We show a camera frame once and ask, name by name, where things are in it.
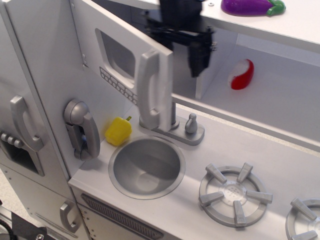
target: yellow toy pepper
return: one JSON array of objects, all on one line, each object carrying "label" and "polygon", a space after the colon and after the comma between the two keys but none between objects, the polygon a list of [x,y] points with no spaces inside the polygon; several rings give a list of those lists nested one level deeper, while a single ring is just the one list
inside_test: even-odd
[{"label": "yellow toy pepper", "polygon": [[127,119],[117,116],[104,134],[106,141],[115,146],[122,144],[132,132],[130,119],[131,116]]}]

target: robotic arm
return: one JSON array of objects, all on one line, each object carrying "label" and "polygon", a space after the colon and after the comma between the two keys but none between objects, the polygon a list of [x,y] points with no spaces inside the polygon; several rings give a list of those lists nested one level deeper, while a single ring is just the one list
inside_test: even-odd
[{"label": "robotic arm", "polygon": [[160,0],[159,10],[146,10],[147,34],[173,50],[173,43],[188,47],[188,64],[193,78],[209,66],[213,27],[200,16],[200,0]]}]

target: stove burner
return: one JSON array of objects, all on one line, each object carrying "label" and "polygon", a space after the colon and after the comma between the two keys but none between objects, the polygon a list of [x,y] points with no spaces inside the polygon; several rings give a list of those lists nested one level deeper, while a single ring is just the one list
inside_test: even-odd
[{"label": "stove burner", "polygon": [[216,168],[210,164],[205,169],[207,174],[200,184],[199,201],[204,211],[222,225],[250,226],[263,216],[267,204],[272,202],[272,194],[266,193],[262,182],[251,173],[253,166],[247,163],[242,168]]},{"label": "stove burner", "polygon": [[301,201],[295,198],[286,217],[285,232],[289,240],[320,240],[320,199]]}]

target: microwave window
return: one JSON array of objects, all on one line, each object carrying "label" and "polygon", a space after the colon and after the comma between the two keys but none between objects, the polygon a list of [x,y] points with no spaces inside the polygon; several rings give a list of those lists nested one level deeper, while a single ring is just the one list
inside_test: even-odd
[{"label": "microwave window", "polygon": [[106,57],[111,67],[122,76],[135,77],[136,59],[133,53],[119,42],[101,32]]}]

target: faucet handle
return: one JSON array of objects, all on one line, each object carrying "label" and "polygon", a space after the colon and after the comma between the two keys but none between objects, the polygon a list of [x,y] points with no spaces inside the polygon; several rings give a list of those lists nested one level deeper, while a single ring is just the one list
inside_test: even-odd
[{"label": "faucet handle", "polygon": [[189,134],[194,134],[195,132],[197,132],[197,115],[195,115],[194,113],[191,113],[189,115],[189,120],[186,122],[184,129]]}]

